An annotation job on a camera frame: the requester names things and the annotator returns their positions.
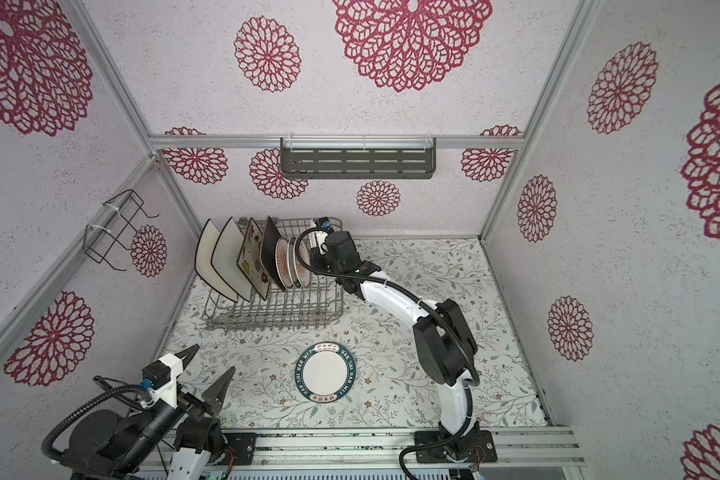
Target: wire rack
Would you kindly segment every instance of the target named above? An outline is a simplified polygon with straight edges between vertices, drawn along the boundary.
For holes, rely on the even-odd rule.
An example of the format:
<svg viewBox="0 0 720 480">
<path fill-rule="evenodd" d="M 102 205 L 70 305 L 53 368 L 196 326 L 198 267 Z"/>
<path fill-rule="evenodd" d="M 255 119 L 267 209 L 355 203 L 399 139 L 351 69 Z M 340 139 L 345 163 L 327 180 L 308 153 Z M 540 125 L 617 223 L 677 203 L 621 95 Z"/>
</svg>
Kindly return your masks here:
<svg viewBox="0 0 720 480">
<path fill-rule="evenodd" d="M 286 238 L 298 236 L 314 226 L 309 218 L 280 220 L 272 218 L 277 229 Z M 330 218 L 334 230 L 342 229 L 342 222 Z M 265 221 L 256 223 L 263 230 Z M 237 225 L 244 229 L 248 219 L 241 218 Z M 276 285 L 269 289 L 266 300 L 253 293 L 251 301 L 238 299 L 231 302 L 215 290 L 206 299 L 202 319 L 209 329 L 254 330 L 263 328 L 320 328 L 338 319 L 344 313 L 344 289 L 333 278 L 312 274 L 309 286 L 280 291 Z"/>
</svg>

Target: floral tablecloth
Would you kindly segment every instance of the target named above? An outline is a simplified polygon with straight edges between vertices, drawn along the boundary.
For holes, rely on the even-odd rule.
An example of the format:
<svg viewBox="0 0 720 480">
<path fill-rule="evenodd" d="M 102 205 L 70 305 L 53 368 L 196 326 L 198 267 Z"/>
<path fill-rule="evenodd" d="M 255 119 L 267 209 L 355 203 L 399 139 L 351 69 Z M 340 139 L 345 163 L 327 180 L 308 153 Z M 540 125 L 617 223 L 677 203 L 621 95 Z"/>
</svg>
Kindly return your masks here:
<svg viewBox="0 0 720 480">
<path fill-rule="evenodd" d="M 362 258 L 424 298 L 457 302 L 479 345 L 473 389 L 483 426 L 546 425 L 518 344 L 477 240 L 358 240 Z M 198 278 L 166 348 L 200 351 L 180 377 L 195 394 L 230 366 L 237 372 L 220 415 L 231 427 L 431 427 L 440 419 L 434 383 L 418 364 L 413 333 L 362 300 L 345 295 L 344 315 L 319 330 L 207 330 L 201 312 L 210 292 Z M 316 342 L 339 342 L 354 355 L 358 379 L 333 403 L 304 398 L 296 360 Z"/>
</svg>

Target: dish rack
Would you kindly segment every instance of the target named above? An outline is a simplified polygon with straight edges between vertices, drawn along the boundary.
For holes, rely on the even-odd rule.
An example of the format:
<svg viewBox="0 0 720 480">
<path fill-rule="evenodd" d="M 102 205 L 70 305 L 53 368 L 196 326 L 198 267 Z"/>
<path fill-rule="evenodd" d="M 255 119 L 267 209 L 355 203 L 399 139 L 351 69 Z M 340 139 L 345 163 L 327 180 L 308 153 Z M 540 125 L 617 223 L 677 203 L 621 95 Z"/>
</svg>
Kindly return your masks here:
<svg viewBox="0 0 720 480">
<path fill-rule="evenodd" d="M 237 221 L 238 227 L 248 227 L 248 219 Z M 280 234 L 286 238 L 298 236 L 314 226 L 309 218 L 272 218 Z M 329 218 L 334 230 L 342 229 L 342 222 Z M 264 220 L 256 220 L 264 228 Z M 215 290 L 206 299 L 202 319 L 210 330 L 254 330 L 264 328 L 320 328 L 337 320 L 344 313 L 344 289 L 328 276 L 312 274 L 309 286 L 291 288 L 285 292 L 272 284 L 266 300 L 254 292 L 251 301 L 231 302 Z"/>
</svg>

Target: plate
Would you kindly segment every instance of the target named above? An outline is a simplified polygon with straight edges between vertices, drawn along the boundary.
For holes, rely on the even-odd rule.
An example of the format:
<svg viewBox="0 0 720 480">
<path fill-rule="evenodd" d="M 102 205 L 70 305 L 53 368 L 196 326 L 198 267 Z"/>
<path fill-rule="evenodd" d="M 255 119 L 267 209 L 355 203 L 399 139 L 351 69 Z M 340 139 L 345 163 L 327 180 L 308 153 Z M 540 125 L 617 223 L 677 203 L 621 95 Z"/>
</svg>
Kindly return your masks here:
<svg viewBox="0 0 720 480">
<path fill-rule="evenodd" d="M 302 259 L 307 263 L 307 265 L 309 265 L 309 248 L 304 243 L 304 240 L 302 240 L 302 244 L 298 246 L 298 253 L 302 256 Z M 298 277 L 298 282 L 301 283 L 302 286 L 309 286 L 312 274 L 304 267 L 304 265 L 301 264 L 301 262 L 298 261 L 298 258 L 294 257 L 293 261 L 296 263 L 296 276 Z"/>
<path fill-rule="evenodd" d="M 296 255 L 294 251 L 296 249 L 296 238 L 293 237 L 288 240 L 288 275 L 291 277 L 291 282 L 296 288 L 301 288 L 302 284 L 298 281 L 298 274 L 296 273 Z"/>
<path fill-rule="evenodd" d="M 237 255 L 242 248 L 245 236 L 238 228 L 234 218 L 230 218 L 221 231 L 211 255 L 211 266 L 217 274 L 237 293 L 240 298 L 251 301 L 251 282 L 237 268 Z"/>
<path fill-rule="evenodd" d="M 313 402 L 335 402 L 349 392 L 355 378 L 355 357 L 341 343 L 316 343 L 296 361 L 296 388 Z"/>
<path fill-rule="evenodd" d="M 285 288 L 293 288 L 293 281 L 288 274 L 288 239 L 281 236 L 275 247 L 275 263 L 277 264 L 277 275 Z"/>
<path fill-rule="evenodd" d="M 280 290 L 285 290 L 286 286 L 278 275 L 276 259 L 277 244 L 281 238 L 282 235 L 280 235 L 277 225 L 268 216 L 264 225 L 264 241 L 262 242 L 262 252 L 259 255 L 259 260 L 264 265 L 264 270 L 269 275 L 269 279 L 275 282 Z"/>
<path fill-rule="evenodd" d="M 264 270 L 261 258 L 263 235 L 253 218 L 248 221 L 246 238 L 242 242 L 240 254 L 237 257 L 237 267 L 250 280 L 253 289 L 259 293 L 262 300 L 269 295 L 269 276 Z"/>
<path fill-rule="evenodd" d="M 206 225 L 202 228 L 200 240 L 197 241 L 197 250 L 195 250 L 195 272 L 202 278 L 203 282 L 208 283 L 209 287 L 221 293 L 232 302 L 237 302 L 237 293 L 227 285 L 211 265 L 213 249 L 216 247 L 216 242 L 220 236 L 221 232 L 219 232 L 219 229 L 208 219 Z"/>
</svg>

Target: round plate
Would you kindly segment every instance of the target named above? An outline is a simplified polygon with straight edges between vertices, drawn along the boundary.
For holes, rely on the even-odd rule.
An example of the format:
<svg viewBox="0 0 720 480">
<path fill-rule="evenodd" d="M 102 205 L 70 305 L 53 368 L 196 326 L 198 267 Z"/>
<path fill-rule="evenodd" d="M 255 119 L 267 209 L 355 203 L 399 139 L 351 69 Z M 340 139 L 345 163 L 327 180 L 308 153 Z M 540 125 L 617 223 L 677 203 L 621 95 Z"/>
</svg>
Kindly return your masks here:
<svg viewBox="0 0 720 480">
<path fill-rule="evenodd" d="M 302 242 L 301 245 L 298 246 L 298 253 L 302 256 L 302 259 L 309 264 L 309 248 L 307 248 L 307 245 Z M 309 273 L 309 270 L 304 268 L 304 265 L 301 264 L 301 262 L 298 261 L 296 256 L 294 256 L 293 259 L 294 262 L 296 262 L 296 276 L 298 277 L 298 282 L 302 284 L 302 286 L 309 286 L 309 281 L 312 278 L 312 275 Z"/>
<path fill-rule="evenodd" d="M 342 398 L 356 377 L 355 357 L 340 343 L 316 343 L 296 362 L 296 388 L 313 402 L 330 403 Z"/>
<path fill-rule="evenodd" d="M 277 275 L 285 288 L 293 288 L 291 276 L 288 274 L 288 239 L 281 236 L 275 246 L 275 265 Z"/>
<path fill-rule="evenodd" d="M 293 237 L 288 240 L 288 274 L 291 277 L 291 282 L 293 282 L 293 286 L 299 288 L 302 284 L 298 282 L 298 274 L 296 273 L 296 255 L 294 254 L 295 250 L 296 238 Z"/>
</svg>

